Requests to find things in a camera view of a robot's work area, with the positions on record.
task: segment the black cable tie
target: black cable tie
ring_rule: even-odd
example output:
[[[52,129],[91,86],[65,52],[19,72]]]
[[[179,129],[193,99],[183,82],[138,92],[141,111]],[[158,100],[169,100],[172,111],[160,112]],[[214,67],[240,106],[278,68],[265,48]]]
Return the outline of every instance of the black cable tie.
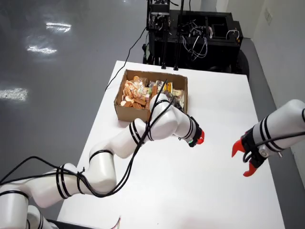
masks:
[[[22,192],[20,190],[7,190],[4,192],[1,192],[0,196],[6,195],[6,194],[20,194],[20,195],[23,195],[26,199],[29,199],[29,196],[25,192]]]
[[[96,156],[100,153],[109,153],[109,154],[113,155],[113,153],[110,150],[102,149],[102,150],[99,150],[99,151],[95,152],[94,154],[92,154],[92,156],[89,158],[89,163],[94,156]]]
[[[83,192],[82,192],[82,190],[81,190],[81,186],[80,186],[80,180],[81,180],[81,176],[83,176],[82,175],[82,173],[85,171],[85,167],[83,167],[82,168],[82,171],[81,172],[77,172],[77,189],[78,189],[78,191],[80,192],[80,193],[82,193],[82,194],[84,194]]]
[[[66,194],[66,196],[67,197],[71,197],[70,193],[67,190],[66,184],[65,184],[65,178],[64,178],[64,175],[63,175],[63,168],[64,168],[64,166],[65,165],[61,166],[61,185],[62,185],[62,189],[63,189],[64,193]]]
[[[66,199],[66,197],[63,195],[62,191],[61,191],[61,185],[59,183],[59,167],[56,170],[56,185],[57,185],[57,189],[59,192],[59,195],[61,196],[61,198]]]

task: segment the food item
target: food item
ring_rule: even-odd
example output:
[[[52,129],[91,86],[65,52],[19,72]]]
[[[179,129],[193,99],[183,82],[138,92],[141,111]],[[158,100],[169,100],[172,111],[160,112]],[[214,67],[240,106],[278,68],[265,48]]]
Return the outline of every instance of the food item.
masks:
[[[183,90],[173,89],[173,93],[172,94],[173,94],[173,96],[177,96],[177,97],[179,97],[181,99],[183,94],[184,94],[184,91]]]
[[[157,93],[159,93],[159,91],[161,90],[161,87],[162,87],[163,83],[164,83],[164,82],[161,81],[161,80],[156,80],[156,84],[157,84],[157,87],[158,87]]]
[[[150,99],[150,95],[146,94],[146,96],[145,96],[145,101],[146,101],[145,109],[147,109],[147,110],[149,110],[149,99]]]
[[[130,107],[132,105],[132,103],[130,101],[127,101],[124,105],[124,107]]]
[[[146,78],[140,78],[138,76],[135,76],[133,80],[126,80],[123,94],[125,97],[128,96],[131,99],[139,98],[144,100],[145,95],[147,94],[147,89],[145,88],[146,85]]]
[[[169,93],[173,93],[173,83],[169,82],[166,85],[164,85],[164,91],[167,91]]]
[[[179,104],[183,109],[183,107],[184,107],[184,93],[182,94],[181,99],[179,99]]]
[[[146,105],[146,102],[142,99],[134,99],[134,101],[138,104],[141,104],[142,106],[145,106]]]
[[[157,85],[154,85],[154,86],[152,87],[152,95],[151,95],[151,98],[153,98],[156,94],[157,94]]]
[[[133,104],[132,104],[132,107],[133,107],[133,108],[136,108],[136,109],[141,109],[141,105],[138,104],[138,103],[133,103]]]
[[[131,102],[132,99],[131,99],[129,96],[126,96],[126,97],[125,97],[125,100],[126,100],[127,102]]]

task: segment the gray floor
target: gray floor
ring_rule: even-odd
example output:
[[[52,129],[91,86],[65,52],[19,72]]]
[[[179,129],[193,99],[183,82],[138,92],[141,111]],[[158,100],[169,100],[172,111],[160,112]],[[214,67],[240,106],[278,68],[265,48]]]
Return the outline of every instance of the gray floor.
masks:
[[[145,18],[144,0],[0,1],[0,177],[31,155],[77,164],[115,61],[125,59]],[[142,62],[144,39],[130,61]],[[262,119],[275,105],[253,43],[245,39],[242,49]],[[1,97],[16,88],[27,97]],[[305,191],[291,152],[270,165],[286,228],[303,228]],[[12,178],[48,170],[29,162]],[[56,219],[60,207],[42,213]]]

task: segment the electrical wire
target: electrical wire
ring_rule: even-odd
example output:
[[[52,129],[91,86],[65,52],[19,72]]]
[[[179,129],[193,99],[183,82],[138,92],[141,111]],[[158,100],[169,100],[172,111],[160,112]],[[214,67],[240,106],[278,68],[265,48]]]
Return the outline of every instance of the electrical wire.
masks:
[[[229,34],[230,32],[233,32],[233,33],[238,32],[238,36],[237,36],[237,38],[236,38],[236,39],[238,40],[238,38],[239,38],[239,31],[238,31],[238,30],[229,30],[229,31],[227,32],[225,38],[227,39],[227,36],[228,36],[228,34]]]
[[[100,194],[98,193],[97,191],[95,191],[93,189],[93,187],[90,185],[90,183],[88,182],[87,178],[81,174],[81,173],[74,173],[74,172],[71,172],[70,170],[68,169],[65,169],[65,168],[62,168],[62,167],[58,167],[58,166],[55,166],[53,165],[52,163],[38,157],[38,156],[30,156],[28,158],[26,158],[25,160],[23,160],[21,163],[19,163],[16,167],[14,167],[14,169],[12,169],[2,180],[0,180],[0,186],[2,185],[5,185],[5,184],[8,184],[8,183],[11,183],[11,182],[16,182],[16,181],[22,181],[22,180],[26,180],[26,179],[32,179],[32,178],[40,178],[40,177],[48,177],[48,176],[53,176],[53,175],[56,175],[57,172],[49,172],[49,173],[46,173],[46,174],[42,174],[42,175],[33,175],[33,176],[28,176],[28,177],[21,177],[21,178],[18,178],[18,179],[12,179],[12,180],[9,180],[9,181],[5,181],[4,180],[9,176],[11,175],[15,170],[17,170],[21,165],[23,165],[25,162],[31,160],[31,159],[37,159],[49,166],[51,166],[52,168],[55,168],[59,171],[61,171],[63,174],[66,174],[66,175],[72,175],[72,176],[76,176],[77,178],[79,178],[79,180],[81,180],[84,185],[87,187],[87,189],[96,197],[99,197],[99,198],[103,198],[103,197],[107,197],[107,196],[111,196],[115,193],[117,193],[118,191],[120,191],[123,186],[126,184],[128,178],[129,178],[129,175],[130,175],[130,172],[131,172],[131,168],[132,168],[132,164],[133,164],[133,160],[135,158],[135,156],[137,155],[141,145],[143,144],[145,138],[147,137],[148,133],[150,132],[151,128],[153,127],[153,125],[159,120],[159,118],[168,110],[168,108],[173,104],[173,101],[174,99],[171,100],[171,102],[168,104],[168,106],[154,119],[154,121],[150,124],[151,122],[151,119],[152,119],[152,115],[153,115],[153,111],[156,107],[156,102],[159,98],[159,95],[162,91],[162,89],[164,88],[164,85],[167,83],[167,80],[163,83],[160,91],[158,92],[157,94],[157,97],[155,99],[155,102],[153,104],[153,107],[152,107],[152,111],[151,111],[151,114],[149,116],[149,122],[147,123],[146,125],[146,128],[145,128],[145,131],[144,131],[144,134],[142,135],[142,138],[140,139],[136,149],[134,150],[134,153],[133,153],[133,156],[131,158],[131,160],[129,161],[129,164],[127,166],[127,169],[125,171],[125,174],[124,176],[122,177],[122,179],[120,180],[120,182],[113,188],[113,190],[111,190],[110,192],[106,193],[106,194]]]
[[[205,46],[205,54],[204,54],[203,56],[200,56],[200,55],[201,55],[201,52],[202,52],[202,50],[203,50],[203,48],[204,48],[204,46]],[[201,48],[201,50],[200,50],[200,53],[199,53],[199,54],[195,54],[196,57],[195,57],[195,59],[193,59],[193,61],[195,61],[198,57],[201,58],[201,59],[204,58],[204,57],[206,57],[207,53],[208,53],[208,43],[207,43],[207,39],[206,39],[206,37],[205,37],[205,38],[204,38],[204,44],[203,44],[203,46],[202,46],[202,48]]]
[[[303,136],[303,135],[305,135],[305,131],[292,133],[292,134],[281,135],[279,137],[274,137],[274,138],[270,138],[268,140],[259,142],[259,143],[255,144],[255,146],[259,147],[259,146],[261,146],[263,144],[266,144],[268,142],[274,142],[274,141],[277,141],[277,140],[287,139],[287,138],[291,138],[291,137],[298,137],[298,136]]]
[[[201,48],[201,50],[200,50],[200,52],[199,53],[197,53],[196,51],[194,51],[193,49],[188,49],[187,47],[186,47],[186,39],[181,35],[181,37],[182,37],[182,39],[183,39],[183,41],[182,41],[182,44],[183,44],[183,46],[184,46],[184,48],[187,50],[187,52],[188,53],[192,53],[192,55],[195,55],[196,57],[192,60],[192,61],[195,61],[197,58],[204,58],[204,57],[206,57],[206,55],[207,55],[207,52],[208,52],[208,50],[207,50],[207,38],[205,37],[204,38],[204,44],[203,44],[203,46],[202,46],[202,48]],[[201,52],[202,52],[202,50],[203,50],[203,48],[206,46],[206,49],[205,49],[205,54],[201,54]]]
[[[171,4],[175,5],[175,6],[179,6],[178,4],[176,3],[173,3],[172,1],[170,1]]]
[[[147,36],[148,36],[149,31],[146,34],[146,38],[145,38],[145,44],[147,45]]]
[[[131,49],[136,45],[136,43],[137,43],[137,42],[139,41],[139,39],[142,37],[142,35],[143,35],[143,33],[144,33],[145,30],[146,30],[146,27],[145,27],[144,30],[142,31],[142,33],[141,33],[140,37],[137,39],[137,41],[136,41],[136,42],[133,44],[133,46],[129,49],[128,55],[127,55],[127,58],[126,58],[126,60],[125,60],[125,63],[124,63],[124,65],[123,65],[123,67],[120,68],[120,69],[118,70],[118,72],[115,74],[115,76],[110,80],[110,82],[109,82],[109,84],[107,85],[105,91],[107,90],[107,88],[109,87],[109,85],[111,84],[111,82],[116,78],[116,76],[118,75],[118,73],[120,72],[120,70],[122,70],[122,69],[125,67],[125,65],[126,65],[126,63],[127,63],[127,60],[128,60],[128,58],[129,58]]]

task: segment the snack package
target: snack package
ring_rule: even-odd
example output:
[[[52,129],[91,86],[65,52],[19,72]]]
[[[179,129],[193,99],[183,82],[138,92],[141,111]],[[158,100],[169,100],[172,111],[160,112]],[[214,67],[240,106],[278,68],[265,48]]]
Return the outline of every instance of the snack package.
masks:
[[[177,96],[179,99],[182,98],[183,94],[184,94],[184,91],[183,91],[183,90],[176,90],[176,89],[173,89],[173,95],[174,95],[174,96]]]
[[[166,85],[164,85],[164,90],[173,94],[173,83],[169,82]]]
[[[161,80],[157,80],[156,81],[156,84],[157,84],[157,93],[159,93],[159,91],[161,90],[161,87],[162,87],[162,85],[163,85],[163,81],[161,81]]]
[[[133,80],[127,80],[124,86],[123,94],[129,98],[139,98],[144,99],[146,96],[145,85],[147,83],[146,78],[140,78],[135,76]]]

